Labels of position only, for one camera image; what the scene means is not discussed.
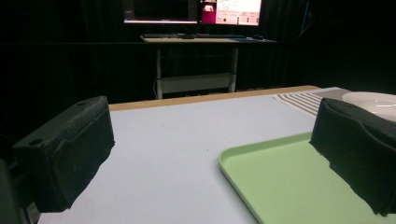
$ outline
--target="dark background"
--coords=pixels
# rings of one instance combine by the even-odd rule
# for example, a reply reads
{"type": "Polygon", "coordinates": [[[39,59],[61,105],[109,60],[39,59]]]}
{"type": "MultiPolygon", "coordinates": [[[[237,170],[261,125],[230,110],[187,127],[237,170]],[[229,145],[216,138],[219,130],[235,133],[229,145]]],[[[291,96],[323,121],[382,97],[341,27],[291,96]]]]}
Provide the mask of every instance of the dark background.
{"type": "MultiPolygon", "coordinates": [[[[126,25],[121,0],[0,4],[2,149],[89,97],[105,95],[110,104],[155,99],[155,49],[143,46],[141,34],[188,29],[288,43],[240,49],[238,91],[316,85],[396,94],[394,1],[263,0],[259,27],[126,25]]],[[[218,72],[226,66],[224,59],[177,56],[227,50],[165,49],[171,57],[164,75],[218,72]]],[[[7,150],[2,154],[10,157],[7,150]]]]}

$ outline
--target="table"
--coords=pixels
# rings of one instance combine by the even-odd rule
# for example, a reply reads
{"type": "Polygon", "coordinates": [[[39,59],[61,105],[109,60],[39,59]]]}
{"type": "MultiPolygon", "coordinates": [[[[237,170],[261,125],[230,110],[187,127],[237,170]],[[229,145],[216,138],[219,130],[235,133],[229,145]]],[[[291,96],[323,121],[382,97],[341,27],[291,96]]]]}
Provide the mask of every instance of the table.
{"type": "MultiPolygon", "coordinates": [[[[238,43],[237,40],[226,38],[141,38],[148,43],[238,43]]],[[[199,91],[215,88],[228,87],[229,92],[235,91],[236,68],[238,64],[238,48],[231,49],[231,68],[230,71],[219,74],[208,74],[199,76],[183,77],[163,77],[162,76],[162,51],[156,52],[156,93],[157,99],[163,98],[163,93],[179,91],[199,91]]]]}
{"type": "Polygon", "coordinates": [[[219,154],[311,132],[315,119],[273,96],[314,86],[110,105],[116,145],[70,210],[40,224],[257,223],[219,168],[219,154]]]}

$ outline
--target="green tray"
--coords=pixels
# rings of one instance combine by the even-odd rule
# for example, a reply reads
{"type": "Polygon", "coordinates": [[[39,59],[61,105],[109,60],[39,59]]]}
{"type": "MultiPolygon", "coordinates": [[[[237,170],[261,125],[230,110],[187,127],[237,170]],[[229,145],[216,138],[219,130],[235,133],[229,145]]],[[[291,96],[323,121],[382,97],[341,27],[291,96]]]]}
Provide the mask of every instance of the green tray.
{"type": "Polygon", "coordinates": [[[303,133],[219,155],[222,172],[260,223],[396,223],[375,215],[332,169],[303,133]]]}

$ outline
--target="striped towel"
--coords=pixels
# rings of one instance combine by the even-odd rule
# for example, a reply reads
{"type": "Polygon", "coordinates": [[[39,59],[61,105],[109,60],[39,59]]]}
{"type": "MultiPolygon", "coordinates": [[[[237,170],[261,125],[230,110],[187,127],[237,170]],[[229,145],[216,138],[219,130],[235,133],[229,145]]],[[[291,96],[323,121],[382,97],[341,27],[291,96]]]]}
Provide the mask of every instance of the striped towel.
{"type": "Polygon", "coordinates": [[[320,101],[322,99],[322,97],[313,93],[276,94],[274,95],[274,98],[285,105],[289,105],[302,111],[314,119],[317,117],[320,101]]]}

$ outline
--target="computer monitor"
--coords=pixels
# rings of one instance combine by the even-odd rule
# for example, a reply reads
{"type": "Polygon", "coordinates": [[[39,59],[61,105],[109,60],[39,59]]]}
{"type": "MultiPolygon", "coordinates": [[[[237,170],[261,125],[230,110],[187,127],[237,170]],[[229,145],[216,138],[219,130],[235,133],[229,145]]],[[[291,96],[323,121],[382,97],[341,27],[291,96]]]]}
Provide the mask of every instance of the computer monitor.
{"type": "Polygon", "coordinates": [[[198,22],[199,0],[122,0],[124,23],[183,24],[198,22]]]}
{"type": "Polygon", "coordinates": [[[199,0],[200,24],[258,26],[262,0],[199,0]]]}

